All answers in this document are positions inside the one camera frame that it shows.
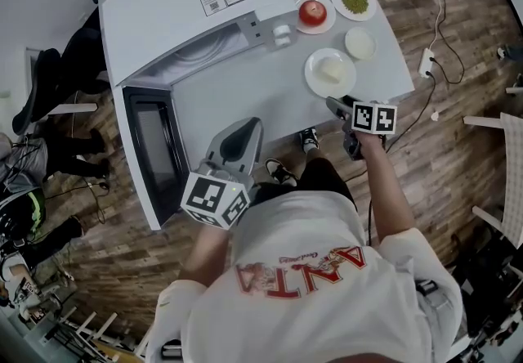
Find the white plate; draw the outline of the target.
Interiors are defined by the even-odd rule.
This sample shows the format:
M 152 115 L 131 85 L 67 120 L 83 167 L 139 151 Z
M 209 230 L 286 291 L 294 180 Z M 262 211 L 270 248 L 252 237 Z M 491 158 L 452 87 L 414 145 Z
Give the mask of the white plate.
M 342 14 L 349 20 L 354 20 L 354 21 L 359 21 L 359 22 L 370 20 L 377 10 L 377 1 L 376 0 L 368 0 L 369 7 L 368 7 L 367 11 L 365 13 L 359 14 L 359 15 L 355 15 L 355 14 L 351 13 L 350 11 L 348 11 L 345 8 L 345 6 L 343 5 L 342 0 L 331 0 L 331 2 L 333 3 L 334 7 L 340 14 Z
M 318 63 L 325 57 L 338 58 L 344 66 L 344 77 L 340 83 L 324 81 L 316 72 Z M 341 98 L 355 86 L 356 69 L 352 59 L 344 52 L 333 48 L 322 48 L 313 52 L 306 60 L 305 78 L 309 88 L 318 96 Z
M 325 19 L 318 25 L 309 25 L 302 21 L 301 17 L 298 17 L 297 29 L 304 34 L 323 34 L 329 31 L 335 24 L 336 21 L 336 10 L 330 0 L 294 0 L 297 9 L 300 9 L 305 2 L 314 1 L 323 5 L 325 9 Z

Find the person's left shoe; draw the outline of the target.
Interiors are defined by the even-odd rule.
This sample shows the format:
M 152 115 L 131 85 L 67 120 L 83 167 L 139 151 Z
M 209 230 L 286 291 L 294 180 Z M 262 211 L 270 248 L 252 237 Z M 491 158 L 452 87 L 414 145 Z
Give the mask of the person's left shoe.
M 271 178 L 282 186 L 297 186 L 298 179 L 277 159 L 269 158 L 265 162 L 266 171 Z

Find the person's left forearm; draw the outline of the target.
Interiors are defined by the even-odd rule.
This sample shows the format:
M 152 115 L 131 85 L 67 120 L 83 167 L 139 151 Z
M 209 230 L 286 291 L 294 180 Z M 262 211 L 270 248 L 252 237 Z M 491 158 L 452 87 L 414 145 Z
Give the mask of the person's left forearm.
M 185 260 L 177 284 L 197 295 L 214 286 L 230 283 L 231 271 L 226 266 L 233 231 L 203 225 Z

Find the person's right shoe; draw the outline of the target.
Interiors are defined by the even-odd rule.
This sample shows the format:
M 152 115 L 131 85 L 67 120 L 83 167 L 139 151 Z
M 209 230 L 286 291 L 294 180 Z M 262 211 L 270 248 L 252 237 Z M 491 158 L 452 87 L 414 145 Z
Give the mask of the person's right shoe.
M 310 150 L 319 148 L 319 141 L 315 127 L 306 128 L 299 132 L 302 150 L 307 154 Z

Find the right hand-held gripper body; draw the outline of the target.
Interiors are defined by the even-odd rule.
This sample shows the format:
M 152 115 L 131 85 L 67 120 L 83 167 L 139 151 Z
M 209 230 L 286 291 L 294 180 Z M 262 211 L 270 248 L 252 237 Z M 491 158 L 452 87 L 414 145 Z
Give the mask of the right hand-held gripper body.
M 343 147 L 349 157 L 354 161 L 363 159 L 355 132 L 376 135 L 385 147 L 387 136 L 396 133 L 396 121 L 396 106 L 355 101 L 342 127 L 345 133 Z

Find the person's white t-shirt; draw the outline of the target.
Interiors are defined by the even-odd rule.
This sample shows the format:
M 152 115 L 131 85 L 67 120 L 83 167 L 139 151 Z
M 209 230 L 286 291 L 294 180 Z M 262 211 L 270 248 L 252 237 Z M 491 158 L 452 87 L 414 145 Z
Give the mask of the person's white t-shirt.
M 463 315 L 454 278 L 417 229 L 366 245 L 354 204 L 294 191 L 234 229 L 230 283 L 160 295 L 146 363 L 179 339 L 184 363 L 326 363 L 376 353 L 445 363 Z M 424 297 L 416 280 L 439 289 Z

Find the black bag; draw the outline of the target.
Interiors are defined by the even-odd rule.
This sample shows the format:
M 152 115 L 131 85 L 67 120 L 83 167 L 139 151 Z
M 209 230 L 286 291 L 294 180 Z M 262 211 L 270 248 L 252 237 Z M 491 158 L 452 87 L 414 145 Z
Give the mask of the black bag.
M 483 248 L 463 248 L 452 275 L 463 296 L 467 334 L 493 334 L 511 313 L 514 289 L 521 281 L 510 266 L 523 272 L 523 245 L 515 249 L 505 238 L 492 239 Z

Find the white bowl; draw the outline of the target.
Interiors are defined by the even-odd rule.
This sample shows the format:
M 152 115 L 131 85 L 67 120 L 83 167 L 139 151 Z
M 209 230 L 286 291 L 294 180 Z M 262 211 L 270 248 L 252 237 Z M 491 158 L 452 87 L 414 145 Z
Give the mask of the white bowl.
M 352 57 L 361 61 L 370 60 L 377 50 L 375 38 L 362 27 L 354 27 L 346 32 L 345 46 Z

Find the checkered cloth table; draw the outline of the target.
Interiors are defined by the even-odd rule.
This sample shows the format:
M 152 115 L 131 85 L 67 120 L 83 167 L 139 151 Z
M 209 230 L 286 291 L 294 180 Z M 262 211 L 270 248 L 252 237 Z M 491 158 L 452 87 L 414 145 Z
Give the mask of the checkered cloth table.
M 498 128 L 506 146 L 506 187 L 501 220 L 474 206 L 472 213 L 501 232 L 516 249 L 523 245 L 523 119 L 501 113 L 499 118 L 465 116 L 466 125 Z

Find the person's right forearm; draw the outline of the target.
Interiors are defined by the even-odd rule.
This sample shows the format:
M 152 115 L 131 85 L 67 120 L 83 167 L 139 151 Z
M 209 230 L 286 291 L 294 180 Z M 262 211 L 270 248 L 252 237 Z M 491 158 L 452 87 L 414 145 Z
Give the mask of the person's right forearm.
M 366 162 L 376 231 L 383 246 L 387 237 L 414 228 L 414 216 L 381 139 L 363 132 L 355 134 Z

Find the white power strip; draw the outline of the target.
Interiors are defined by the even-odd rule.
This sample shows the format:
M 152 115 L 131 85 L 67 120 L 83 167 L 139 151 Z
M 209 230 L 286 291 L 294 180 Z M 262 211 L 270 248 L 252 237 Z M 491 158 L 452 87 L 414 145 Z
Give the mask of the white power strip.
M 434 53 L 429 48 L 424 48 L 418 66 L 418 73 L 422 78 L 429 78 L 434 61 Z

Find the person's black shorts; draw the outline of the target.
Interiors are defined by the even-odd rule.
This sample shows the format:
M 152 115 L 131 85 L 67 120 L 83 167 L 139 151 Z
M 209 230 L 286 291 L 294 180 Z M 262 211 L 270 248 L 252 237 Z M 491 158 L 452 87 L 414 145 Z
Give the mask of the person's black shorts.
M 274 183 L 259 183 L 251 205 L 255 206 L 294 191 L 331 191 L 354 203 L 346 183 L 337 174 L 334 166 L 325 158 L 315 158 L 307 162 L 302 175 L 297 179 L 298 183 L 295 187 L 282 186 L 276 181 Z

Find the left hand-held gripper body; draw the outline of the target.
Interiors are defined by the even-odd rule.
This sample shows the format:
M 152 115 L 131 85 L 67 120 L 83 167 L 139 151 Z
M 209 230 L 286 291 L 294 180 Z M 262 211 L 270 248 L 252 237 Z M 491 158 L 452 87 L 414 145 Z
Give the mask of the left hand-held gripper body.
M 253 178 L 205 159 L 190 172 L 181 208 L 195 221 L 228 231 L 248 209 Z

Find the black office chair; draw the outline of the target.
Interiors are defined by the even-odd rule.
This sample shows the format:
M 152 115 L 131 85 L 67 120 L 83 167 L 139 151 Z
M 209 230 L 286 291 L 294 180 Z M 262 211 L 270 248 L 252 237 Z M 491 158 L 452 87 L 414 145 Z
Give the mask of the black office chair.
M 29 98 L 12 120 L 13 132 L 18 136 L 75 92 L 96 95 L 108 90 L 99 9 L 73 34 L 63 52 L 55 48 L 39 52 L 31 72 Z

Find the red apple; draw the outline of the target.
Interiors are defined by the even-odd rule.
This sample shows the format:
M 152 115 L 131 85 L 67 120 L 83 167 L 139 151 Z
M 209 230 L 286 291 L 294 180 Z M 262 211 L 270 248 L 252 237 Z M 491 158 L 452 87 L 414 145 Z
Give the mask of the red apple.
M 326 20 L 327 10 L 325 5 L 317 0 L 306 0 L 301 4 L 298 15 L 304 25 L 316 27 Z

